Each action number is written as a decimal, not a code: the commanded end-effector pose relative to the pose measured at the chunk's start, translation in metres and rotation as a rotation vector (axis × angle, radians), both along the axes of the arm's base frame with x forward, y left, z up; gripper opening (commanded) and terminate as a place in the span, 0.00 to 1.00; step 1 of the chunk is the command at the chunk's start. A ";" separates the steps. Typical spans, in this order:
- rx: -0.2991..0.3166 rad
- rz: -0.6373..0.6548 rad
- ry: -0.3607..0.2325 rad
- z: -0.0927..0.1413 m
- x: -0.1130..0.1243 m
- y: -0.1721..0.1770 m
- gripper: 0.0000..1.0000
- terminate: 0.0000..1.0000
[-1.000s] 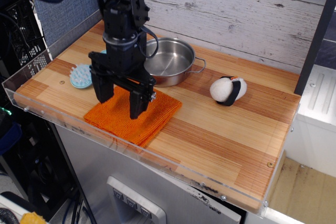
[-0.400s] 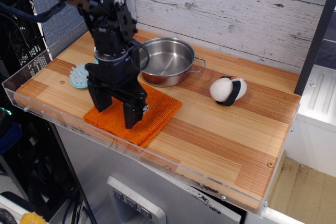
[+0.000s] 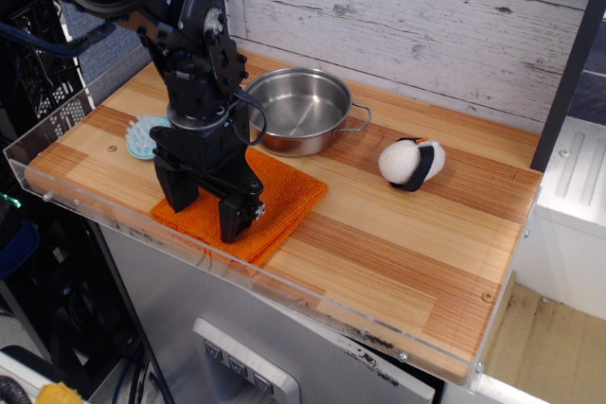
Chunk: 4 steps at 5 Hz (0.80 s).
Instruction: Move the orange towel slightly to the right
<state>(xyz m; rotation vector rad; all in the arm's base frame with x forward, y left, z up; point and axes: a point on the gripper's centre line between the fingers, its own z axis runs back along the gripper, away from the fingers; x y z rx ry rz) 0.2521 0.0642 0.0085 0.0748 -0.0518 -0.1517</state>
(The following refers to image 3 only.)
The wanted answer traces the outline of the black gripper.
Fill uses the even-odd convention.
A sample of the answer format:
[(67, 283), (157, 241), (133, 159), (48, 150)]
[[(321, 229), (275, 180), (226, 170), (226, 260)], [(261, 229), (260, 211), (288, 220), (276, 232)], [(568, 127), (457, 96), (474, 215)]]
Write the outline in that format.
[(263, 183), (246, 159), (248, 113), (230, 114), (211, 132), (154, 127), (150, 136), (156, 143), (156, 177), (175, 213), (194, 203), (201, 188), (223, 199), (219, 216), (224, 243), (233, 243), (265, 214)]

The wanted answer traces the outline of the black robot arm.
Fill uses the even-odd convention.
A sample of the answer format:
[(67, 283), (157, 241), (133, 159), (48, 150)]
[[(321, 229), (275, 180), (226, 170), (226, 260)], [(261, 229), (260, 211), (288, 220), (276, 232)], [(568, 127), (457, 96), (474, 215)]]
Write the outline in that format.
[(201, 190), (219, 199), (226, 243), (263, 212), (262, 182), (249, 167), (246, 59), (230, 38), (223, 0), (68, 0), (134, 31), (168, 90), (168, 125), (151, 129), (154, 165), (175, 211)]

